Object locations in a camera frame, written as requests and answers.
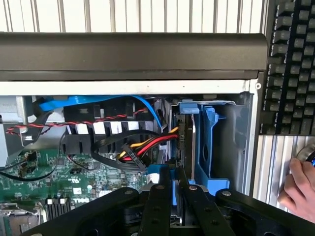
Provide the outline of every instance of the black plastic cover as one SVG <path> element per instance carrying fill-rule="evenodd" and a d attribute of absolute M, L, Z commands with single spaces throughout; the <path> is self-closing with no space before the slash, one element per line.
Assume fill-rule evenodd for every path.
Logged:
<path fill-rule="evenodd" d="M 252 79 L 267 65 L 262 34 L 5 32 L 0 52 L 8 81 Z"/>

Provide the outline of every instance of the finger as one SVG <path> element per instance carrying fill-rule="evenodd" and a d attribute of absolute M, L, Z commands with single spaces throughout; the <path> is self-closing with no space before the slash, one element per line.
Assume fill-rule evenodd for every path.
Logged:
<path fill-rule="evenodd" d="M 304 172 L 306 178 L 310 182 L 310 185 L 311 185 L 313 191 L 315 191 L 315 168 L 314 168 L 314 166 L 311 164 L 311 162 L 306 161 L 303 163 L 302 168 L 303 168 L 303 172 Z"/>
<path fill-rule="evenodd" d="M 301 203 L 305 200 L 304 195 L 301 193 L 301 190 L 295 184 L 294 178 L 292 175 L 288 175 L 284 182 L 285 192 L 294 200 L 295 203 Z"/>
<path fill-rule="evenodd" d="M 303 172 L 302 163 L 298 159 L 292 158 L 290 162 L 290 170 L 297 187 L 303 194 L 308 193 L 311 190 L 311 185 Z"/>
<path fill-rule="evenodd" d="M 296 204 L 294 200 L 285 191 L 280 192 L 278 202 L 282 206 L 288 208 L 292 213 L 296 212 Z"/>

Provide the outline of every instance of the black wire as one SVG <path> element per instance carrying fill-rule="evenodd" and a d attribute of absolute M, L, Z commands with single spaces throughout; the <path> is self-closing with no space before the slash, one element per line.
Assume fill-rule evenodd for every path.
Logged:
<path fill-rule="evenodd" d="M 98 162 L 98 165 L 96 167 L 94 167 L 92 169 L 89 169 L 88 167 L 85 167 L 84 165 L 81 165 L 80 163 L 78 163 L 75 160 L 73 160 L 70 155 L 67 155 L 67 159 L 72 161 L 74 164 L 76 164 L 77 166 L 79 166 L 80 168 L 82 168 L 82 169 L 84 169 L 86 171 L 94 171 L 94 170 L 98 169 L 99 166 L 100 166 L 100 162 Z"/>
<path fill-rule="evenodd" d="M 15 164 L 13 164 L 13 165 L 11 165 L 11 166 L 7 166 L 7 167 L 1 169 L 0 171 L 7 171 L 7 170 L 10 170 L 10 169 L 12 169 L 13 167 L 16 167 L 16 166 L 18 166 L 18 165 L 21 165 L 21 164 L 23 164 L 23 163 L 25 163 L 25 162 L 27 162 L 27 160 L 23 160 L 23 161 L 20 161 L 20 162 L 18 162 L 18 163 L 15 163 Z"/>
<path fill-rule="evenodd" d="M 155 133 L 155 132 L 150 131 L 150 130 L 129 130 L 129 131 L 126 131 L 126 132 L 123 132 L 123 133 L 115 134 L 115 135 L 112 135 L 112 136 L 110 136 L 108 138 L 99 140 L 96 143 L 94 143 L 91 146 L 91 157 L 94 160 L 99 161 L 100 163 L 103 163 L 105 165 L 111 166 L 113 168 L 117 168 L 117 169 L 125 170 L 125 171 L 136 171 L 136 172 L 138 172 L 140 169 L 139 169 L 139 167 L 136 164 L 134 164 L 134 163 L 133 164 L 126 164 L 126 163 L 122 163 L 119 160 L 116 160 L 116 161 L 115 160 L 111 160 L 109 158 L 106 158 L 106 157 L 103 157 L 103 156 L 99 155 L 97 153 L 97 151 L 103 146 L 115 143 L 117 141 L 123 140 L 125 138 L 130 137 L 130 136 L 141 135 L 141 134 L 151 135 L 151 136 L 158 136 L 158 133 Z"/>
<path fill-rule="evenodd" d="M 58 147 L 58 155 L 57 155 L 56 165 L 55 165 L 55 167 L 52 169 L 52 171 L 49 172 L 48 174 L 45 174 L 45 175 L 43 175 L 43 176 L 36 177 L 36 178 L 21 178 L 21 177 L 12 176 L 12 175 L 9 175 L 9 174 L 7 174 L 7 173 L 0 172 L 0 176 L 4 176 L 4 177 L 7 177 L 7 178 L 9 178 L 9 179 L 17 180 L 17 181 L 21 181 L 21 182 L 34 182 L 34 181 L 40 181 L 40 180 L 43 180 L 43 179 L 48 178 L 48 177 L 56 170 L 56 168 L 57 168 L 58 161 L 59 161 L 59 158 L 60 158 L 61 143 L 62 143 L 64 137 L 65 137 L 65 132 L 62 134 L 62 136 L 61 136 L 61 138 L 60 138 L 60 140 L 59 140 L 59 147 Z"/>

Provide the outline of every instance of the twisted red and black wire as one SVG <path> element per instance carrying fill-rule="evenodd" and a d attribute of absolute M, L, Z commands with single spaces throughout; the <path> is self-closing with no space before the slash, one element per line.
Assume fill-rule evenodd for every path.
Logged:
<path fill-rule="evenodd" d="M 135 111 L 133 113 L 133 115 L 136 115 L 138 113 L 142 113 L 142 112 L 146 112 L 147 108 L 142 108 L 139 109 L 138 111 Z M 15 134 L 15 135 L 20 135 L 19 133 L 15 132 L 15 129 L 21 129 L 21 128 L 44 128 L 44 127 L 48 127 L 47 130 L 41 132 L 40 134 L 45 134 L 47 133 L 51 128 L 53 127 L 62 127 L 65 125 L 76 125 L 76 124 L 89 124 L 89 125 L 93 125 L 93 123 L 97 123 L 97 122 L 104 122 L 107 120 L 114 120 L 117 118 L 126 118 L 127 114 L 120 114 L 120 115 L 116 115 L 116 116 L 112 116 L 112 117 L 104 117 L 104 118 L 99 118 L 96 119 L 95 121 L 91 122 L 91 121 L 82 121 L 82 122 L 76 122 L 76 121 L 67 121 L 67 122 L 52 122 L 52 123 L 47 123 L 47 124 L 36 124 L 36 123 L 30 123 L 30 124 L 17 124 L 15 126 L 12 126 L 10 128 L 6 129 L 6 133 L 7 134 Z"/>

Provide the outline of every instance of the electronic component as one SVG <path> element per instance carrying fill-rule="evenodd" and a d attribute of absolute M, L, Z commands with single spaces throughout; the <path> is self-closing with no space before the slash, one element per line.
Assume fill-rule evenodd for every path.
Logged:
<path fill-rule="evenodd" d="M 27 153 L 27 160 L 28 161 L 36 161 L 37 160 L 37 152 L 33 151 L 31 153 Z"/>
<path fill-rule="evenodd" d="M 45 207 L 47 209 L 47 219 L 52 220 L 71 211 L 71 201 L 69 198 L 47 198 Z"/>
<path fill-rule="evenodd" d="M 277 2 L 260 133 L 315 135 L 314 14 L 303 1 Z"/>

